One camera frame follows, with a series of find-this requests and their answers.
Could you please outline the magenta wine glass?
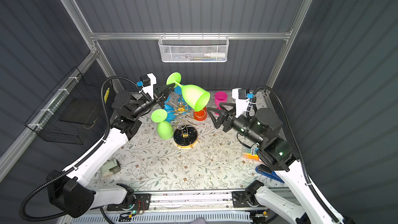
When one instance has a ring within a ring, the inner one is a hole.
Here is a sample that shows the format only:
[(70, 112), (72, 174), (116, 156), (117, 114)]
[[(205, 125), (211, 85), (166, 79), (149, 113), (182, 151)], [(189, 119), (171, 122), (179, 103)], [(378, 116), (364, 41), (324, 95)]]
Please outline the magenta wine glass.
[(215, 93), (215, 104), (217, 109), (220, 109), (220, 103), (226, 103), (228, 100), (228, 94), (224, 91), (218, 91)]

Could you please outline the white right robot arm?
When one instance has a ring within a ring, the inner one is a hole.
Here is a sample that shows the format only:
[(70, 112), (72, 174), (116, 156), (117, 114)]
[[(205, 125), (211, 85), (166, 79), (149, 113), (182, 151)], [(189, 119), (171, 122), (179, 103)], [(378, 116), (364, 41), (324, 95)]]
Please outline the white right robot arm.
[(283, 126), (274, 110), (261, 108), (248, 118), (237, 116), (235, 106), (221, 103), (219, 108), (208, 108), (208, 116), (216, 129), (234, 130), (256, 144), (260, 170), (275, 173), (298, 200), (289, 200), (272, 192), (255, 180), (245, 189), (245, 200), (250, 206), (265, 206), (291, 224), (342, 224), (344, 217), (323, 196), (311, 178), (303, 172), (303, 164), (292, 152), (288, 142), (279, 136)]

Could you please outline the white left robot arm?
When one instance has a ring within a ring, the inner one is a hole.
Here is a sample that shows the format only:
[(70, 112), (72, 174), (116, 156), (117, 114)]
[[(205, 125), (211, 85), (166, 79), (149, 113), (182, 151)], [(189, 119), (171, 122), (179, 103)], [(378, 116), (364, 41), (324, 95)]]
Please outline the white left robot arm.
[(116, 94), (112, 108), (119, 117), (110, 122), (106, 134), (93, 145), (74, 165), (66, 167), (66, 175), (52, 171), (47, 176), (49, 202), (65, 214), (76, 218), (92, 208), (118, 205), (129, 211), (139, 206), (134, 190), (125, 185), (89, 187), (89, 182), (101, 166), (138, 132), (139, 118), (156, 105), (164, 106), (174, 83), (153, 89), (152, 94), (142, 91), (136, 99), (130, 92)]

